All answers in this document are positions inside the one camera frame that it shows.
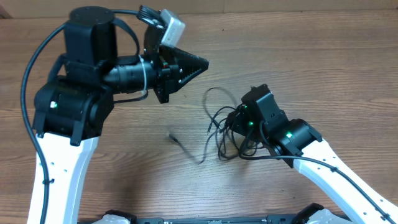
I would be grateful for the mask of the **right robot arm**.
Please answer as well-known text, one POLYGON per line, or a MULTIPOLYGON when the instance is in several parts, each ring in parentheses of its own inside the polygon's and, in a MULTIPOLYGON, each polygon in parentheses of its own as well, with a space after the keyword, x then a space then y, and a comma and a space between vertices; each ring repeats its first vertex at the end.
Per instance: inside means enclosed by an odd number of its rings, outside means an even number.
POLYGON ((253 87, 225 121, 244 136, 238 157, 283 160, 317 185, 352 223, 397 223, 397 205, 352 171, 322 135, 303 119, 288 119, 266 84, 253 87))

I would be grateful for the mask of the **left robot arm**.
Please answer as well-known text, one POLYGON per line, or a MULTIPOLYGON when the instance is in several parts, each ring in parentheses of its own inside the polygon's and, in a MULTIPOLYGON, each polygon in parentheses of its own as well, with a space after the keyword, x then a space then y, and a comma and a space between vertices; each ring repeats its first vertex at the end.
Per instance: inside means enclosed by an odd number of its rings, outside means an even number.
POLYGON ((79 7, 59 28, 66 51, 56 59, 45 85, 34 98, 29 119, 26 82, 21 111, 36 151, 29 223, 76 223, 90 159, 114 96, 154 90, 161 103, 208 69, 206 59, 177 47, 185 23, 173 12, 141 6, 133 15, 147 24, 144 42, 133 55, 120 56, 116 31, 134 31, 119 9, 79 7))

